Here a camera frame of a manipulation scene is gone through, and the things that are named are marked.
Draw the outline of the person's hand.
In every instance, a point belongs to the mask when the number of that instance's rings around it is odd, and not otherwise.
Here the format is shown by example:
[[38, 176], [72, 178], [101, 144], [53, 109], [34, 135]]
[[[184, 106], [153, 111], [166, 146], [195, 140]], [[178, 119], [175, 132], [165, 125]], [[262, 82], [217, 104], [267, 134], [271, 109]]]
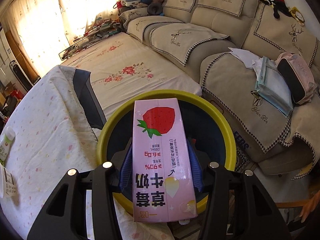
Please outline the person's hand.
[[304, 223], [308, 215], [313, 212], [319, 204], [320, 191], [318, 191], [302, 208], [300, 213], [301, 222]]

